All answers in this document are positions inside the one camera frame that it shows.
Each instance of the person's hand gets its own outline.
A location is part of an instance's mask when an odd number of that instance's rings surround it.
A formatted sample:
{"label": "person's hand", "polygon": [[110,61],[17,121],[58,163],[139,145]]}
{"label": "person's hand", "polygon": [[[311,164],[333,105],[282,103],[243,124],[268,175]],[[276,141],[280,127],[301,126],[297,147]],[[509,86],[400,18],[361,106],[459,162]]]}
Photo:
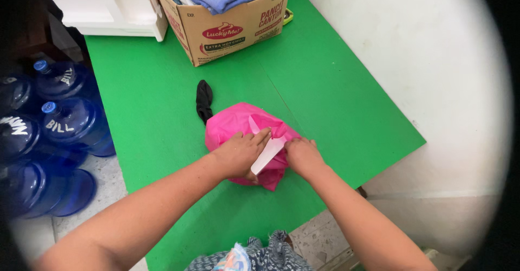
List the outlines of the person's hand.
{"label": "person's hand", "polygon": [[257,184],[258,177],[251,172],[251,165],[262,153],[269,138],[269,127],[262,129],[257,135],[250,133],[244,136],[242,132],[237,132],[210,155],[214,156],[224,179],[243,177]]}
{"label": "person's hand", "polygon": [[287,161],[293,171],[308,179],[312,174],[327,166],[321,157],[316,142],[307,138],[293,138],[284,145],[287,151]]}

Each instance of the person's left hand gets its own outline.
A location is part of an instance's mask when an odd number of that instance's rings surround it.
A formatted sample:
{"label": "person's left hand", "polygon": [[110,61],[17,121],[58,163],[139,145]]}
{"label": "person's left hand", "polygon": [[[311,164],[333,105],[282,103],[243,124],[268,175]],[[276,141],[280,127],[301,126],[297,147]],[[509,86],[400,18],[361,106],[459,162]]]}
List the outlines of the person's left hand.
{"label": "person's left hand", "polygon": [[262,129],[257,135],[250,133],[244,136],[243,132],[237,132],[210,155],[214,156],[224,179],[242,177],[257,184],[258,177],[251,172],[251,165],[262,153],[270,137],[269,127]]}

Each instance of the cardboard box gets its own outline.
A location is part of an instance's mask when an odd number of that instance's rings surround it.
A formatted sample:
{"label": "cardboard box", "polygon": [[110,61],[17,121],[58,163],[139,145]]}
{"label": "cardboard box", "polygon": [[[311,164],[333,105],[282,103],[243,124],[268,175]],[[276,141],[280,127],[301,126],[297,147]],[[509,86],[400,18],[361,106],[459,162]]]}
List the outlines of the cardboard box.
{"label": "cardboard box", "polygon": [[255,0],[211,15],[200,5],[160,1],[195,67],[280,34],[287,7],[287,0]]}

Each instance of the forearm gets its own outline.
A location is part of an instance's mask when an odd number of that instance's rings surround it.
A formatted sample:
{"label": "forearm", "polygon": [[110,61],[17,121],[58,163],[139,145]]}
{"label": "forearm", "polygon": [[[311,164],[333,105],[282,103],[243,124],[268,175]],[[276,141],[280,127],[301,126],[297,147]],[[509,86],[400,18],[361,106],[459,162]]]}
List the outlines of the forearm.
{"label": "forearm", "polygon": [[386,216],[325,166],[308,182],[336,219],[367,270],[435,270],[422,251]]}
{"label": "forearm", "polygon": [[[132,267],[222,180],[211,158],[206,155],[109,206],[56,243],[39,260],[39,266],[53,270],[91,268],[92,264],[110,269]],[[90,255],[79,256],[82,252]]]}

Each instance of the styrofoam box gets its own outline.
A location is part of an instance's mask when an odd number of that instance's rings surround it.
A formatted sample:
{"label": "styrofoam box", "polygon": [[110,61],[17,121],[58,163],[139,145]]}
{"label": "styrofoam box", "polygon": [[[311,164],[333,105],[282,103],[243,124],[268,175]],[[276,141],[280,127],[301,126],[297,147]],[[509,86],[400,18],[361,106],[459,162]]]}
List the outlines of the styrofoam box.
{"label": "styrofoam box", "polygon": [[168,27],[157,0],[54,0],[63,24],[85,35],[155,36]]}

